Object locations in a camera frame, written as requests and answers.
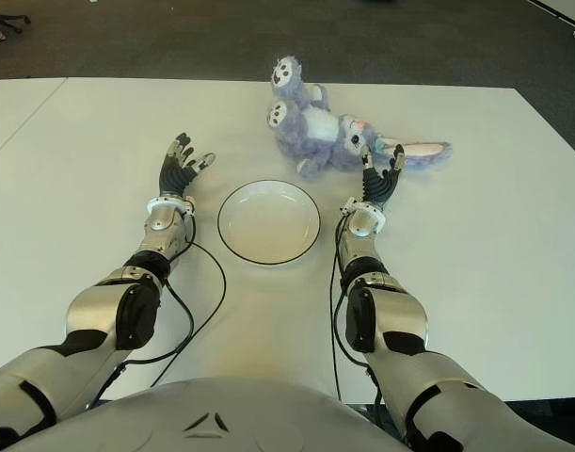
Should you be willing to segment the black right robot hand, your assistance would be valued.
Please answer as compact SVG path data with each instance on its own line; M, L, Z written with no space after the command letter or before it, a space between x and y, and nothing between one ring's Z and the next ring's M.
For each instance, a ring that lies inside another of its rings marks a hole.
M364 146L363 149L364 152L361 156L363 164L362 200L383 209L393 194L397 186L400 173L404 168L406 160L405 151L401 144L397 144L392 153L389 166L379 174L375 169L373 155L370 148L368 146Z

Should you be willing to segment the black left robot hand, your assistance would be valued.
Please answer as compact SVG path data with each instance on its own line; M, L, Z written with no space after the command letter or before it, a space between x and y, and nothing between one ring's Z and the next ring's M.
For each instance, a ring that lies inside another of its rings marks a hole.
M192 138L182 132L168 146L158 178L161 195L182 196L198 175L215 162L214 153L193 158L191 142Z

